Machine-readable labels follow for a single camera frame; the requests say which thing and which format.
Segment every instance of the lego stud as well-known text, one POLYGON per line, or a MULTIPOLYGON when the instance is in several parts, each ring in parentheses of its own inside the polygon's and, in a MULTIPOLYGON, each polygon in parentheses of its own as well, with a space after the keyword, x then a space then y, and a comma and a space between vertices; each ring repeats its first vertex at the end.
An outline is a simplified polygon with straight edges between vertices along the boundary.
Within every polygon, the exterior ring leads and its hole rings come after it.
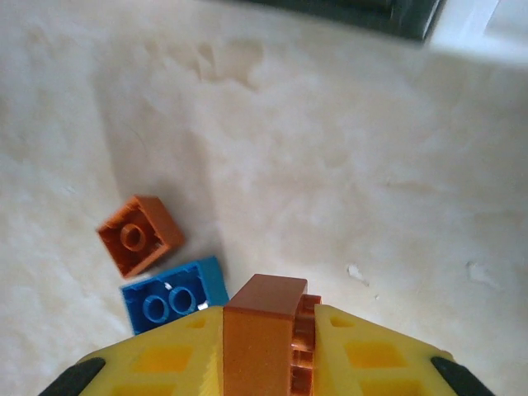
POLYGON ((168 306, 164 299, 150 295, 143 302, 145 318, 154 323, 164 323, 168 319, 168 306))
POLYGON ((139 252, 145 247, 146 237, 143 230, 135 224, 126 224, 121 229, 121 243, 131 252, 139 252))
POLYGON ((188 315, 196 311, 195 296, 185 287, 172 289, 168 295, 168 303, 180 315, 188 315))

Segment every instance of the stain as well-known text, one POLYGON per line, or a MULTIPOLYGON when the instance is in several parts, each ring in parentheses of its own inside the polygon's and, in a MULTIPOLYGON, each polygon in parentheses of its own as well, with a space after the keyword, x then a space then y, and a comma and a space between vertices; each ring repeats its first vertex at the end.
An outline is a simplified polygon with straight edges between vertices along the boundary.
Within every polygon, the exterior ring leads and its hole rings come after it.
POLYGON ((471 97, 488 109, 506 111, 512 116, 522 114, 528 105, 528 82, 521 70, 485 69, 485 78, 471 87, 471 97))
MULTIPOLYGON (((0 191, 0 200, 2 200, 2 202, 6 202, 7 199, 2 195, 3 193, 0 191)), ((0 241, 8 241, 10 233, 12 233, 11 218, 8 216, 6 210, 0 211, 0 241)))
POLYGON ((193 128, 194 98, 185 84, 184 72, 197 65, 198 56, 193 47, 168 44, 162 37, 140 44, 134 37, 114 37, 100 48, 92 76, 120 198, 158 196, 187 237, 186 246, 155 271, 210 254, 220 261, 224 257, 209 154, 202 131, 193 128), (136 59, 139 46, 146 51, 141 61, 136 59), (158 52, 184 70, 153 59, 158 52))
POLYGON ((342 167, 351 157, 351 150, 345 145, 341 144, 337 147, 326 147, 321 153, 321 159, 325 167, 335 169, 342 167))
POLYGON ((479 227, 489 227, 500 224, 504 226, 513 225, 520 229, 526 220, 526 214, 520 210, 500 210, 497 212, 480 212, 474 216, 475 223, 479 227))
POLYGON ((480 283, 494 290, 501 289, 497 281, 489 274, 488 269, 482 264, 478 262, 467 262, 465 268, 468 272, 468 279, 473 283, 480 283))
POLYGON ((210 43, 171 44, 166 51, 172 60, 195 72, 203 82, 235 81, 251 91, 257 89, 251 82, 251 72, 264 58, 263 45, 259 41, 234 40, 215 46, 210 43))
POLYGON ((410 192, 413 194, 434 194, 438 189, 430 184, 420 183, 418 181, 394 181, 390 177, 385 179, 385 185, 395 190, 410 192))
POLYGON ((528 262, 513 267, 517 289, 524 292, 524 298, 515 299, 517 317, 528 323, 528 262))
POLYGON ((211 66, 215 66, 215 57, 213 54, 213 47, 210 44, 202 43, 196 46, 198 53, 207 61, 211 66))
POLYGON ((35 118, 43 124, 51 122, 58 117, 53 95, 41 88, 37 89, 35 118))
POLYGON ((26 134, 29 131, 15 130, 12 128, 12 125, 10 125, 11 120, 9 120, 11 113, 9 113, 7 101, 3 104, 5 104, 6 107, 2 109, 2 98, 0 98, 0 125, 3 126, 3 128, 0 128, 2 153, 14 161, 21 163, 30 156, 31 150, 35 146, 28 143, 26 134))
POLYGON ((461 59, 436 55, 427 60, 412 84, 433 101, 453 105, 467 95, 469 80, 469 68, 461 59))
POLYGON ((82 231, 86 227, 84 221, 82 221, 77 214, 68 214, 68 217, 63 220, 64 221, 64 229, 68 230, 68 234, 70 235, 77 235, 82 234, 82 231))
POLYGON ((349 264, 348 266, 346 266, 346 272, 348 273, 350 278, 359 281, 366 287, 370 286, 370 282, 363 276, 359 267, 356 264, 349 264))
POLYGON ((45 34, 44 29, 40 26, 33 26, 27 31, 26 43, 28 46, 51 46, 51 42, 48 36, 45 34))
POLYGON ((7 118, 9 116, 9 103, 5 97, 0 97, 0 125, 7 125, 7 118))

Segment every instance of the yellow plastic piece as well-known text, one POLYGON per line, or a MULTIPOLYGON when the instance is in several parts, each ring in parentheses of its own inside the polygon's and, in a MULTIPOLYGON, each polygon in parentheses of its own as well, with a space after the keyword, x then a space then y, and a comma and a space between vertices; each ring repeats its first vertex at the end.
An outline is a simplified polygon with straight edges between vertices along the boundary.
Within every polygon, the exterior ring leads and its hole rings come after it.
POLYGON ((456 396, 430 362, 448 352, 329 305, 315 330, 313 396, 456 396))
POLYGON ((221 396, 222 307, 85 356, 106 364, 81 396, 221 396))

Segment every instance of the blue lego brick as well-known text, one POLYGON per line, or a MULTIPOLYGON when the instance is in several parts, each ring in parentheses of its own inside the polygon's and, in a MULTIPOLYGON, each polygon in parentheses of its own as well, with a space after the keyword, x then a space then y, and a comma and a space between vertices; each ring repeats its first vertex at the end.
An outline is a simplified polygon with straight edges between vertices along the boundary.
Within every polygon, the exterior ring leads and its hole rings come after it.
POLYGON ((198 310, 205 301, 226 305, 224 277, 216 257, 157 274, 121 288, 134 334, 147 332, 198 310))

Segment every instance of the marble floor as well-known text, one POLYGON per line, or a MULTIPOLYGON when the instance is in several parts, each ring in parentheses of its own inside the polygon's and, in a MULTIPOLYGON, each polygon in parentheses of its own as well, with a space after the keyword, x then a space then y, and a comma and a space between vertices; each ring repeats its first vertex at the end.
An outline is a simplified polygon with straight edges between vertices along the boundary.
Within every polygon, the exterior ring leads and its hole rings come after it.
POLYGON ((216 254, 528 381, 528 67, 194 0, 0 2, 0 388, 131 335, 95 233, 133 193, 216 254))

